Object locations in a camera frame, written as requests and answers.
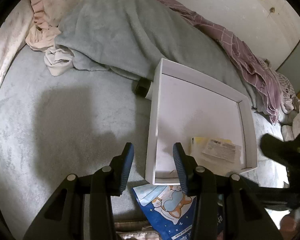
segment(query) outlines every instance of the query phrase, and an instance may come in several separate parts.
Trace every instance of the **pink striped cloth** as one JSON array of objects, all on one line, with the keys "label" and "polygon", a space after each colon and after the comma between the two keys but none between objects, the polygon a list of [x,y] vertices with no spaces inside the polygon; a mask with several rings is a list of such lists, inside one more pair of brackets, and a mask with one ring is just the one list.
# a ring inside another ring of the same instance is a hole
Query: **pink striped cloth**
[{"label": "pink striped cloth", "polygon": [[281,107],[279,84],[271,71],[261,65],[261,62],[251,52],[247,44],[225,27],[206,20],[176,0],[158,1],[179,13],[189,24],[222,46],[232,63],[241,71],[244,80],[254,86],[260,93],[266,111],[270,114],[270,121],[275,124]]}]

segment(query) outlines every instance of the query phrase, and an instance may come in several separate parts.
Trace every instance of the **white wall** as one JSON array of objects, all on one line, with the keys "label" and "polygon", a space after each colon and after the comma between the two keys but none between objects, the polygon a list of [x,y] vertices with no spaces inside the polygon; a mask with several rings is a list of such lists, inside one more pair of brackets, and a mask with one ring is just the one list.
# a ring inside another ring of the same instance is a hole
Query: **white wall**
[{"label": "white wall", "polygon": [[[285,0],[177,0],[233,31],[274,69],[300,40],[300,18]],[[275,7],[275,13],[269,12]]]}]

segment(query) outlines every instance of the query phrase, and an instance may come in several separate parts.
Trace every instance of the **gray panel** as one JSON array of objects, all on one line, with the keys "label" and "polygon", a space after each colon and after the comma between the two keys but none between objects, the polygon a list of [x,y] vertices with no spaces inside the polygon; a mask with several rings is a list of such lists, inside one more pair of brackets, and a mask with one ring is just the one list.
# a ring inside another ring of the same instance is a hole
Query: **gray panel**
[{"label": "gray panel", "polygon": [[300,92],[300,42],[277,72],[290,80],[296,94]]}]

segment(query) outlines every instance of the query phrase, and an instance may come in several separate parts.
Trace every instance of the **blue package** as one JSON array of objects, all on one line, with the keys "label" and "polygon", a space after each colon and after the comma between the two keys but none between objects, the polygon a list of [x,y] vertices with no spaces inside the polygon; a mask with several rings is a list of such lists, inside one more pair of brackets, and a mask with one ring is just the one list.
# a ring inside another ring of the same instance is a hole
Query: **blue package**
[{"label": "blue package", "polygon": [[[180,185],[154,186],[146,184],[133,188],[133,193],[150,224],[160,233],[163,240],[191,239],[196,205],[195,196],[186,196]],[[222,236],[222,204],[219,204],[219,209],[218,233],[219,236]]]}]

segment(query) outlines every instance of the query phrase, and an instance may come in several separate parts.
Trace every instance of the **mattress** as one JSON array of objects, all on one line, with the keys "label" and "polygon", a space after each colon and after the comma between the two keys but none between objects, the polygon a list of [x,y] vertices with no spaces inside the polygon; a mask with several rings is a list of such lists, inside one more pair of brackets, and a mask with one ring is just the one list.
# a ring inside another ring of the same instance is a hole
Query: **mattress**
[{"label": "mattress", "polygon": [[[133,143],[135,159],[128,190],[112,197],[114,219],[145,219],[130,188],[146,183],[151,101],[136,97],[133,86],[110,71],[71,69],[53,77],[41,52],[28,46],[19,52],[0,89],[0,208],[16,239],[69,173],[93,174],[126,142]],[[257,113],[253,119],[257,139],[264,133],[282,138],[280,125]],[[282,187],[285,168],[260,150],[258,160],[258,168],[244,176]]]}]

